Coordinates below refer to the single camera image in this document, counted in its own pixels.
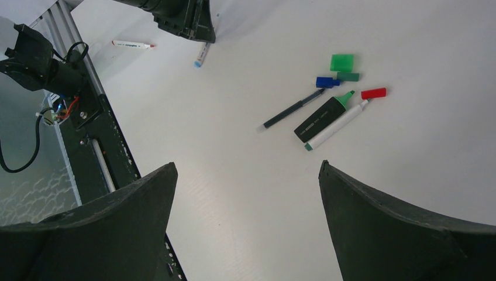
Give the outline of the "black thin pen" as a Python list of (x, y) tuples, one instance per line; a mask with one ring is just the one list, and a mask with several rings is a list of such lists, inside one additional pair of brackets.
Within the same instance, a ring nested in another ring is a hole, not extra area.
[(297, 101), (296, 103), (294, 103), (290, 107), (286, 108), (282, 112), (278, 113), (277, 115), (275, 115), (274, 117), (272, 117), (271, 119), (269, 119), (268, 121), (266, 121), (265, 123), (263, 123), (262, 125), (260, 125), (259, 127), (257, 127), (256, 128), (256, 131), (257, 132), (263, 132), (263, 131), (265, 131), (269, 127), (275, 125), (277, 122), (280, 122), (282, 119), (284, 119), (287, 116), (291, 115), (293, 112), (299, 110), (300, 108), (302, 108), (303, 106), (305, 106), (307, 103), (309, 103), (312, 100), (318, 98), (325, 91), (326, 91), (325, 88), (321, 88), (321, 89), (315, 91), (314, 93), (312, 93), (311, 95), (305, 97), (304, 99)]

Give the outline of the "blue pen cap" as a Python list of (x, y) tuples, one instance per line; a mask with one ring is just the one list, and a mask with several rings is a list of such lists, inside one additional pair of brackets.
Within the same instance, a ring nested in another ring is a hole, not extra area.
[(315, 81), (316, 88), (333, 88), (341, 85), (341, 81), (333, 77), (317, 77)]

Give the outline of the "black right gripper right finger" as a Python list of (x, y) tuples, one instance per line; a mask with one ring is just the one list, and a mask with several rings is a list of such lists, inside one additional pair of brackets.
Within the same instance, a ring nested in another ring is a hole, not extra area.
[(407, 203), (328, 161), (318, 179), (344, 280), (495, 279), (495, 226)]

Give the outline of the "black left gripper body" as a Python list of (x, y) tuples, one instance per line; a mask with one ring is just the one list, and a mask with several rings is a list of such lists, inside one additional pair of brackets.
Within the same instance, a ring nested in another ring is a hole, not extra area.
[(202, 43), (215, 43), (209, 0), (120, 0), (153, 15), (159, 29)]

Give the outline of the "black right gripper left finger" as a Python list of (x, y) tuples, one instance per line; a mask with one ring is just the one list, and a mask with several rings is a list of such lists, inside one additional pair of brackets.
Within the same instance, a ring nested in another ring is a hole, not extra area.
[(171, 280), (174, 163), (38, 223), (1, 228), (2, 280)]

